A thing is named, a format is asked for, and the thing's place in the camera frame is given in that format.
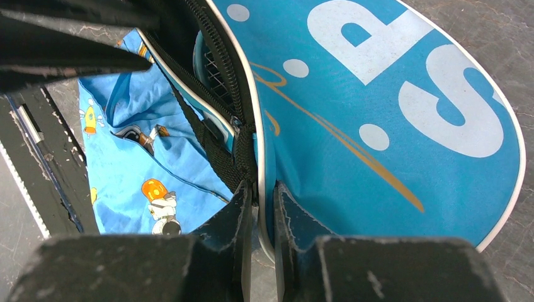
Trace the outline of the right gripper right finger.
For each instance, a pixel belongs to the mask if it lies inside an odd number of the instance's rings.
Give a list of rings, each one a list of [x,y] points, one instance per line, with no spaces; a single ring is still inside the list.
[[[282,182],[273,206],[280,301],[504,301],[464,240],[335,235]]]

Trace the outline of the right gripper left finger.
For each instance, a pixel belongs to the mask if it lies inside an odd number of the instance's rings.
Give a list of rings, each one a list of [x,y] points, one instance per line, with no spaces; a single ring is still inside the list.
[[[249,301],[253,187],[187,235],[45,241],[8,301]]]

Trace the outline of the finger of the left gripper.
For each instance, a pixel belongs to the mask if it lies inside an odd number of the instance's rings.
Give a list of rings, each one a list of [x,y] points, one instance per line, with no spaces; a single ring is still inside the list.
[[[157,29],[160,17],[142,1],[1,1],[1,9],[103,25]]]
[[[140,55],[1,15],[1,93],[75,77],[143,71]]]

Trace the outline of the blue badminton racket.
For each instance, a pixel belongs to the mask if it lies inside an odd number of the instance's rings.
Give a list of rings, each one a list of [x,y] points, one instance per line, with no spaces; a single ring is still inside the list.
[[[213,54],[207,47],[200,31],[196,36],[193,49],[193,70],[195,77],[221,99],[229,111],[233,111],[231,96],[216,66]]]

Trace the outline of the blue sport racket bag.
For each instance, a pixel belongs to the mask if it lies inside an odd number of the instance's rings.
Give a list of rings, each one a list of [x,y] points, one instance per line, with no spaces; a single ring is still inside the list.
[[[510,216],[526,151],[512,107],[449,34],[402,1],[148,1],[139,34],[206,121],[198,138],[255,181],[274,255],[273,192],[339,235],[457,237],[483,251]],[[193,70],[201,32],[229,111]]]

